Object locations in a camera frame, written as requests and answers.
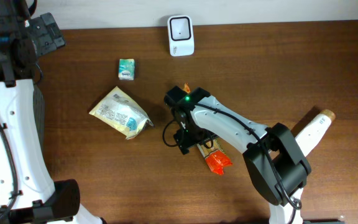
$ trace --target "small box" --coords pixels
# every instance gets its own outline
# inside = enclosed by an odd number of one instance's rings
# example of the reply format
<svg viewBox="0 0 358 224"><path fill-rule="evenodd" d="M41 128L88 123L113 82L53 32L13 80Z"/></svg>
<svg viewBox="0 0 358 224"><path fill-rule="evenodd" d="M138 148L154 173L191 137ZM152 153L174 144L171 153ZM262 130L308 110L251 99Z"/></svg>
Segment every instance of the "small box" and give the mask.
<svg viewBox="0 0 358 224"><path fill-rule="evenodd" d="M134 59L120 59L119 60L118 78L120 80L135 79L135 60Z"/></svg>

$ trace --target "black bracket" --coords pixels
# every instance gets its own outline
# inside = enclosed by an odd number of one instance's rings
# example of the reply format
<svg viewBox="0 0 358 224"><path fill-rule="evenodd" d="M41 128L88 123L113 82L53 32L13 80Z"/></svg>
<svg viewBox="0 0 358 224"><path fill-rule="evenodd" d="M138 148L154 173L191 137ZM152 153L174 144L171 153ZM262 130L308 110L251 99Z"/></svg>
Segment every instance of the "black bracket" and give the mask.
<svg viewBox="0 0 358 224"><path fill-rule="evenodd" d="M261 139L262 144L273 151L280 151L273 163L286 192L291 195L306 185L311 167L285 125L277 123L266 131L267 134ZM256 190L272 205L287 204L261 145L249 144L247 148L243 157Z"/></svg>
<svg viewBox="0 0 358 224"><path fill-rule="evenodd" d="M0 208L0 215L6 211ZM36 223L42 224L64 220L70 222L80 209L80 189L75 180L55 182L55 193L45 202L33 201L30 208L11 210L0 224Z"/></svg>
<svg viewBox="0 0 358 224"><path fill-rule="evenodd" d="M213 132L211 131L207 131L209 132L209 134L211 135L211 139L216 139L218 138L219 136L217 136L216 134L214 134ZM201 141L195 141L194 138L192 137L191 134L189 134L189 132L185 131L185 136L182 136L181 135L181 130L179 129L176 134L173 135L173 138L175 140L175 142L178 144L181 139L183 138L183 141L180 145L178 145L181 153L183 155L185 154L188 154L189 153L189 148L197 145L197 144L203 144L203 142L208 142L210 141L211 139L209 138L208 134L204 134L204 137L203 137L203 140Z"/></svg>

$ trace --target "white wall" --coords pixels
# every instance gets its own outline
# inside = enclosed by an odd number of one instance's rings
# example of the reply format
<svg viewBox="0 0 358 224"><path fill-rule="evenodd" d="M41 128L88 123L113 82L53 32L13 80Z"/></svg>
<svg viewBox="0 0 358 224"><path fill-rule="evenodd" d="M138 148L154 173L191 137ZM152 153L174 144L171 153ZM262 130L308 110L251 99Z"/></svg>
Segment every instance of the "white wall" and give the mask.
<svg viewBox="0 0 358 224"><path fill-rule="evenodd" d="M358 0L39 0L61 29L165 26L189 15L194 25L358 19Z"/></svg>

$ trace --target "white device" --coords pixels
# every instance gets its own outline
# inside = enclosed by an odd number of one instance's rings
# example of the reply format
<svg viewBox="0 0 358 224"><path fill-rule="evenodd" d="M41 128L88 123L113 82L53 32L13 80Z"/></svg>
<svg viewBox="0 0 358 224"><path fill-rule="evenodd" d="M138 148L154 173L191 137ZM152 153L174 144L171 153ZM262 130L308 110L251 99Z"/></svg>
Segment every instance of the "white device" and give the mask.
<svg viewBox="0 0 358 224"><path fill-rule="evenodd" d="M194 53L193 23L188 16L171 16L168 19L169 51L172 56Z"/></svg>

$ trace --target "snack bag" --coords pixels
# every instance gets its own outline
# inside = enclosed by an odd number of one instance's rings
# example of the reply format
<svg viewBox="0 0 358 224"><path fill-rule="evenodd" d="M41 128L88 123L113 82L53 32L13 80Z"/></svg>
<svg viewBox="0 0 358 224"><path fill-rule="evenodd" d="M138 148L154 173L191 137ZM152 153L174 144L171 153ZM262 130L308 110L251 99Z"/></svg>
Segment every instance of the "snack bag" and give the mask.
<svg viewBox="0 0 358 224"><path fill-rule="evenodd" d="M146 123L153 126L147 113L118 86L111 90L89 114L126 135L126 139L137 136Z"/></svg>
<svg viewBox="0 0 358 224"><path fill-rule="evenodd" d="M206 147L200 146L199 144L197 144L197 147L203 155L209 169L215 174L223 175L223 167L231 166L233 163L224 153L218 140L214 139L213 142L214 146L211 149L207 149ZM211 142L207 142L206 145L211 147Z"/></svg>

